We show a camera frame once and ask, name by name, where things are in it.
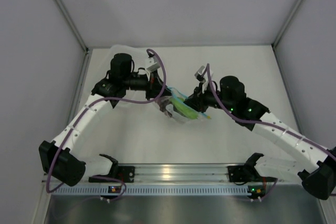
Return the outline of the fake green vegetable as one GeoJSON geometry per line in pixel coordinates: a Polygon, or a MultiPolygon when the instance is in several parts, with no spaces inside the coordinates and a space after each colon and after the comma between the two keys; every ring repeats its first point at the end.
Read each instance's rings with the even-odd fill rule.
{"type": "Polygon", "coordinates": [[[183,103],[184,99],[172,97],[170,98],[170,102],[173,105],[174,112],[190,120],[198,118],[198,113],[183,103]]]}

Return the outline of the clear zip top bag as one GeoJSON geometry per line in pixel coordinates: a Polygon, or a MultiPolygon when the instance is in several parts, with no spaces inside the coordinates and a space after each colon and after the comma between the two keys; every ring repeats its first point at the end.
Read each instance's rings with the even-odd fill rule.
{"type": "Polygon", "coordinates": [[[197,112],[190,106],[186,105],[184,101],[187,96],[180,93],[176,88],[168,87],[168,90],[171,92],[170,95],[164,95],[158,98],[154,102],[154,105],[169,119],[175,120],[181,124],[211,119],[209,115],[197,112]]]}

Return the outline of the fake purple grape bunch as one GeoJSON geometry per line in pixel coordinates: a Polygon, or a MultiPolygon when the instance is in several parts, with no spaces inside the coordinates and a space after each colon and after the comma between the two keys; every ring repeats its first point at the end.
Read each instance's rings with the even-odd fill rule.
{"type": "Polygon", "coordinates": [[[167,110],[167,108],[166,108],[169,104],[171,104],[171,102],[169,100],[160,101],[158,103],[160,111],[162,113],[164,113],[167,117],[171,118],[172,117],[172,113],[169,112],[167,110]]]}

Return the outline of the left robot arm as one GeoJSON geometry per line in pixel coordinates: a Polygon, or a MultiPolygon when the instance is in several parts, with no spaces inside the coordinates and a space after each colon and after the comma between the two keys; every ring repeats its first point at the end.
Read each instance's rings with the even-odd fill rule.
{"type": "Polygon", "coordinates": [[[50,187],[52,178],[68,186],[75,186],[83,179],[91,182],[112,182],[117,179],[119,167],[115,158],[99,154],[84,161],[79,159],[79,151],[89,139],[91,131],[119,102],[150,104],[170,94],[166,86],[167,77],[161,78],[158,74],[158,69],[165,70],[162,59],[153,49],[147,49],[146,53],[145,74],[132,70],[134,64],[131,55],[116,54],[111,59],[106,76],[95,84],[74,119],[53,140],[40,144],[38,151],[47,175],[47,192],[56,191],[50,187]]]}

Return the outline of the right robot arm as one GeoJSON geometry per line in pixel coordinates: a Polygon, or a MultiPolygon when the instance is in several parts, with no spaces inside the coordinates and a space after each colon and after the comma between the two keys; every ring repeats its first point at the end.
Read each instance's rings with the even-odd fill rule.
{"type": "Polygon", "coordinates": [[[219,89],[211,79],[196,75],[200,82],[185,104],[198,112],[222,109],[240,126],[282,149],[292,161],[253,154],[245,163],[250,180],[272,177],[300,184],[310,195],[327,200],[335,189],[335,149],[321,146],[296,132],[260,102],[249,98],[245,86],[234,76],[225,76],[219,89]]]}

